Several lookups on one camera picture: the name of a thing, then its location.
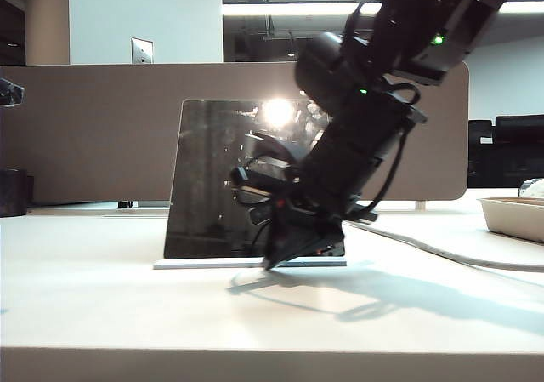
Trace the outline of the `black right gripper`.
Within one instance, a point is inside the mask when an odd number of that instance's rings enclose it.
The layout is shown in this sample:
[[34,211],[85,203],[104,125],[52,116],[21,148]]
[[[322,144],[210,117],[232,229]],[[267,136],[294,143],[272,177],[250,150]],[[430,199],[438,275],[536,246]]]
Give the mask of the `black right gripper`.
[[297,257],[338,257],[341,255],[341,224],[373,223],[377,214],[371,202],[361,206],[349,204],[348,213],[333,212],[313,204],[297,185],[271,197],[271,222],[263,255],[263,267],[271,270]]

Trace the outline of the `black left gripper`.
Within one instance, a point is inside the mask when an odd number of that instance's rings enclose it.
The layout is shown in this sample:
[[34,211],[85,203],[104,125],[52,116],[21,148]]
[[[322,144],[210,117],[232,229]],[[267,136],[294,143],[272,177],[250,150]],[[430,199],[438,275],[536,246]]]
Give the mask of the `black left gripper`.
[[24,99],[25,89],[3,77],[0,78],[0,106],[20,105]]

